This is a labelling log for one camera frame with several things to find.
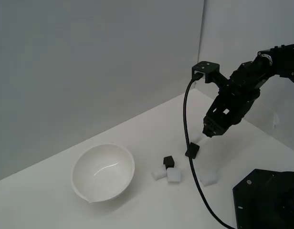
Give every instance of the white tabletop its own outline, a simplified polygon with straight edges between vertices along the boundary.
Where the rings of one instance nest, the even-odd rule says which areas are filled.
[[[184,156],[183,95],[0,181],[0,229],[185,228],[221,229],[208,213]],[[188,101],[189,136],[197,142],[212,100],[196,89]],[[118,198],[88,203],[72,190],[78,157],[100,143],[125,146],[136,164],[134,178]],[[172,155],[180,184],[155,181],[153,168]],[[294,171],[294,151],[242,120],[219,137],[201,142],[198,174],[218,171],[217,184],[203,188],[210,206],[236,226],[232,188],[253,169]]]

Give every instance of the white wall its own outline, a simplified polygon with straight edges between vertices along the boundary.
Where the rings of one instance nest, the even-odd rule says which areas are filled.
[[[219,63],[227,77],[258,51],[294,43],[294,0],[206,0],[204,7],[199,61]],[[218,93],[203,81],[196,87],[213,98]],[[247,120],[294,149],[294,84],[274,76],[255,103]]]
[[[0,0],[0,179],[183,93],[202,8]]]

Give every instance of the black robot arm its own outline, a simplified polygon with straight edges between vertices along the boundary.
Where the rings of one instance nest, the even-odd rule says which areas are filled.
[[[219,88],[203,119],[203,133],[208,137],[223,135],[231,125],[238,124],[270,77],[279,75],[294,82],[294,44],[258,52],[253,62],[242,63],[229,79],[219,69],[219,64],[206,61],[192,67],[193,80],[204,76],[205,83],[215,83]]]

